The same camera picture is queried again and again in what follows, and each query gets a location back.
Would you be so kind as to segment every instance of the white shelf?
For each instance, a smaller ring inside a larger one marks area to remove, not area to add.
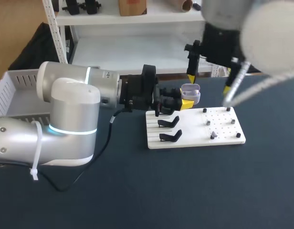
[[[70,15],[60,11],[56,17],[58,25],[103,25],[103,24],[134,24],[155,22],[203,21],[200,11],[192,9],[189,12],[176,11],[165,0],[147,0],[147,14],[132,17],[121,17],[118,0],[101,0],[102,7],[98,14],[88,15],[81,10],[78,15]]]
[[[144,64],[155,65],[158,74],[185,73],[189,63],[185,44],[173,35],[81,38],[72,64],[100,66],[121,75],[141,74]],[[201,59],[199,72],[211,72],[211,64]]]

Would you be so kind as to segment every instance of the white metal shelving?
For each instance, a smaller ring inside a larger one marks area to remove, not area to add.
[[[147,14],[141,16],[121,17],[117,0],[101,1],[102,7],[98,14],[88,15],[80,10],[78,15],[70,15],[66,11],[59,12],[58,25],[104,25],[104,24],[133,24],[133,23],[160,23],[181,21],[202,21],[200,11],[192,9],[183,13],[176,11],[163,0],[148,0]]]
[[[186,72],[188,53],[184,47],[201,38],[201,12],[177,12],[166,0],[147,0],[146,15],[121,17],[118,0],[99,2],[102,7],[98,14],[88,15],[82,10],[72,16],[61,10],[66,4],[60,0],[60,12],[55,17],[51,0],[43,0],[58,52],[65,52],[64,27],[71,26],[76,43],[72,64],[100,66],[121,75],[141,74],[144,64],[155,65],[157,73]],[[60,62],[66,62],[65,55],[59,54]],[[212,71],[212,65],[203,60],[199,66],[199,72]]]

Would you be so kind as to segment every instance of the black cable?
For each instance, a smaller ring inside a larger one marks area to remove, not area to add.
[[[46,175],[44,172],[38,170],[38,174],[42,175],[47,181],[48,183],[58,192],[66,192],[68,191],[78,180],[79,178],[83,175],[83,173],[89,169],[89,167],[91,167],[95,161],[98,160],[98,158],[104,153],[105,149],[107,148],[109,142],[110,142],[110,139],[111,139],[111,133],[112,133],[112,125],[113,125],[113,122],[114,122],[114,119],[115,117],[117,117],[120,113],[122,112],[129,112],[129,110],[127,109],[121,109],[121,110],[118,110],[116,111],[112,118],[111,118],[111,121],[110,121],[110,124],[109,124],[109,132],[108,132],[108,136],[107,136],[107,140],[105,142],[105,145],[103,146],[103,148],[100,150],[100,152],[94,156],[92,158],[92,160],[87,164],[87,166],[81,171],[81,173],[74,179],[74,181],[69,184],[67,187],[64,187],[64,188],[60,188],[58,187],[55,182],[53,182],[53,180],[48,176]],[[26,163],[22,163],[22,162],[0,162],[0,165],[9,165],[9,166],[19,166],[19,167],[26,167],[26,168],[29,168],[31,169],[31,165],[30,164],[26,164]]]

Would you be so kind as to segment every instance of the cardboard box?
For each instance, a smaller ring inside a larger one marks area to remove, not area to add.
[[[121,16],[138,16],[147,14],[147,0],[118,0]]]

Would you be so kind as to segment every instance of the shelf post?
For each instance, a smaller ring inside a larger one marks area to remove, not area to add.
[[[62,42],[59,28],[57,25],[56,16],[53,11],[52,1],[51,0],[42,0],[42,1],[43,1],[45,13],[46,13],[47,21],[51,29],[52,39],[55,44],[59,62],[67,63],[65,46],[63,47],[63,42]]]

